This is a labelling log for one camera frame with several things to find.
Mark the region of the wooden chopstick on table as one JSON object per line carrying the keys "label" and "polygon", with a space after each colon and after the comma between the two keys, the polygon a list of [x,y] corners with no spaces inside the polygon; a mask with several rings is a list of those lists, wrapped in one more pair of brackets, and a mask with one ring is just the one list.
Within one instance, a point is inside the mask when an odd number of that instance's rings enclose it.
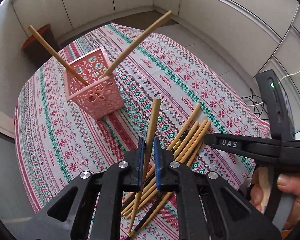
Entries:
{"label": "wooden chopstick on table", "polygon": [[[204,121],[196,131],[194,129],[198,126],[199,122],[196,122],[194,124],[194,126],[191,128],[186,138],[183,140],[183,142],[179,145],[179,147],[173,154],[174,159],[176,161],[180,161],[184,156],[184,154],[186,154],[189,151],[190,147],[195,142],[195,140],[197,139],[198,135],[201,133],[206,123],[207,123],[207,119],[204,119]],[[140,200],[146,199],[146,196],[149,195],[150,192],[154,190],[154,187],[155,187],[155,181],[153,178],[143,190]]]}
{"label": "wooden chopstick on table", "polygon": [[[201,107],[201,104],[198,103],[196,105],[196,107],[194,108],[192,114],[189,116],[189,118],[186,120],[185,124],[183,125],[183,127],[181,128],[181,130],[178,132],[178,134],[174,137],[174,139],[172,140],[172,142],[169,144],[167,150],[170,151],[175,144],[177,143],[177,141],[180,139],[181,135],[184,133],[184,131],[188,128],[188,126],[190,125],[191,121],[194,119],[194,117],[196,116],[196,114],[199,112]],[[129,200],[132,199],[132,197],[135,196],[135,193],[130,193],[124,200],[123,200],[123,204],[126,204]]]}
{"label": "wooden chopstick on table", "polygon": [[[181,152],[183,151],[184,147],[186,147],[187,144],[189,144],[189,141],[193,137],[193,135],[196,133],[197,129],[199,127],[199,122],[196,121],[190,130],[185,130],[182,135],[180,136],[179,140],[173,145],[170,150],[173,152],[174,157],[179,157]],[[141,202],[143,202],[153,191],[154,191],[154,184],[155,184],[155,174],[154,171],[150,172],[150,175],[147,175],[146,181],[145,181],[145,189],[143,190]],[[128,216],[133,209],[133,201],[132,201],[132,194],[130,194],[123,202],[125,203],[121,215]]]}
{"label": "wooden chopstick on table", "polygon": [[[182,164],[186,164],[186,166],[190,167],[190,165],[192,164],[194,158],[196,157],[198,151],[201,148],[201,145],[203,143],[203,137],[204,135],[206,135],[206,133],[208,132],[209,128],[211,125],[211,121],[207,120],[206,125],[204,126],[204,128],[202,129],[201,133],[198,135],[197,139],[195,140],[195,142],[192,144],[192,146],[190,147],[189,151],[184,155],[184,157],[186,157],[186,160],[184,161],[184,163]],[[155,187],[154,187],[154,191],[143,201],[139,204],[139,209],[138,211],[144,207],[159,191],[156,189],[156,182],[155,182]],[[131,217],[132,212],[126,216],[127,218]]]}

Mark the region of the patterned red green tablecloth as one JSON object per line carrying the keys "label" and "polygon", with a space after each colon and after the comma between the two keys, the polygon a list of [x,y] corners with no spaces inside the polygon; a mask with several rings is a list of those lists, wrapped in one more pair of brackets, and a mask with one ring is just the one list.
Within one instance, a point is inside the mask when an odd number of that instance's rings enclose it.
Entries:
{"label": "patterned red green tablecloth", "polygon": [[15,148],[35,212],[84,170],[98,173],[121,161],[145,136],[154,98],[162,100],[157,136],[175,138],[197,105],[195,120],[211,132],[267,137],[269,125],[204,62],[172,39],[152,34],[116,69],[124,107],[94,120],[65,96],[63,66],[44,63],[20,91]]}

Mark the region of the pink perforated plastic basket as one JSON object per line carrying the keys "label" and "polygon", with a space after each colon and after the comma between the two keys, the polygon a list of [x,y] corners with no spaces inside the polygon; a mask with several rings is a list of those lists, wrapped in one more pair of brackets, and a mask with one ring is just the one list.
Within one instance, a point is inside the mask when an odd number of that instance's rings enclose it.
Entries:
{"label": "pink perforated plastic basket", "polygon": [[87,83],[80,83],[69,71],[64,71],[65,96],[93,119],[98,120],[124,106],[116,84],[116,72],[102,77],[110,60],[103,47],[97,48],[70,63]]}

